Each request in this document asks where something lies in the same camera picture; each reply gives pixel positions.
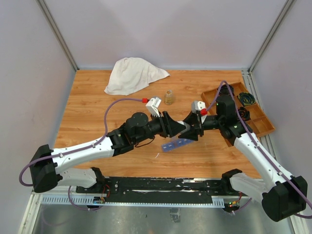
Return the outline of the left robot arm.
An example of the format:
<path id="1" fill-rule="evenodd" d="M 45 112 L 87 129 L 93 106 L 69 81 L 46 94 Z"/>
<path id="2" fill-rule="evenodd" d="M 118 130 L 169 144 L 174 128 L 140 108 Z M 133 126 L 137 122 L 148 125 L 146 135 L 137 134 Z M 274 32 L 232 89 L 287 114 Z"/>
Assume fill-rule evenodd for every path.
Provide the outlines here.
<path id="1" fill-rule="evenodd" d="M 93 169 L 76 169 L 76 165 L 125 154 L 133 150 L 136 144 L 153 139 L 156 135 L 174 137 L 189 128 L 187 123 L 173 120 L 166 111 L 151 120 L 145 113 L 137 112 L 119 128 L 107 133 L 105 138 L 68 148 L 50 149 L 49 145 L 42 145 L 31 160 L 34 192 L 44 193 L 64 185 L 85 187 L 99 193 L 104 188 L 104 180 L 99 178 L 99 173 Z"/>

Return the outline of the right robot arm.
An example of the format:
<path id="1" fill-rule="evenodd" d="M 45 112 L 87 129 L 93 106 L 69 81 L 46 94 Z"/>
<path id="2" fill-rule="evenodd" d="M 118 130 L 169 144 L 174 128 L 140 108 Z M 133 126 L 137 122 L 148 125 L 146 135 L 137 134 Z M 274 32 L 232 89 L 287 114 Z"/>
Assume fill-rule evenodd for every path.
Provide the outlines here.
<path id="1" fill-rule="evenodd" d="M 239 169 L 222 175 L 221 190 L 226 195 L 236 191 L 261 203 L 266 215 L 278 222 L 299 215 L 311 203 L 307 200 L 308 184 L 302 176 L 294 177 L 272 157 L 258 141 L 252 129 L 242 120 L 235 101 L 230 96 L 218 96 L 216 115 L 207 115 L 204 102 L 194 101 L 189 115 L 181 122 L 185 130 L 180 138 L 198 140 L 204 131 L 218 129 L 232 146 L 238 149 L 256 168 L 258 181 Z"/>

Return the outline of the blue weekly pill organizer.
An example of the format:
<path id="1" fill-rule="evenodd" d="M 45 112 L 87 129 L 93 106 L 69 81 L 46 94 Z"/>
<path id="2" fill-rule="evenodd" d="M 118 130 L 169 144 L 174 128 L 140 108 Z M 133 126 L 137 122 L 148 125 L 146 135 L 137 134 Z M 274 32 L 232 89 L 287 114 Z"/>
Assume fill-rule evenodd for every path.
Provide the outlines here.
<path id="1" fill-rule="evenodd" d="M 168 143 L 165 143 L 165 144 L 162 144 L 161 145 L 161 149 L 164 153 L 166 152 L 169 152 L 169 151 L 172 151 L 174 149 L 177 149 L 177 148 L 180 148 L 180 147 L 183 147 L 183 146 L 186 146 L 188 144 L 191 144 L 193 143 L 194 141 L 192 140 L 189 140 L 189 139 L 176 139 L 174 141 L 171 141 L 171 142 L 168 142 Z"/>

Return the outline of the white cap pill bottle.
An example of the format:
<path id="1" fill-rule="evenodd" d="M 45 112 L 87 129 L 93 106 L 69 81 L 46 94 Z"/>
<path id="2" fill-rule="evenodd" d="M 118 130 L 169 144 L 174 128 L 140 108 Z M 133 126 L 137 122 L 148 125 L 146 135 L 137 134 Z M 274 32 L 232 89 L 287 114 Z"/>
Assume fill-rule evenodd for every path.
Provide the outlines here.
<path id="1" fill-rule="evenodd" d="M 179 124 L 183 125 L 185 128 L 180 132 L 181 134 L 190 130 L 190 125 L 184 121 L 178 121 Z"/>

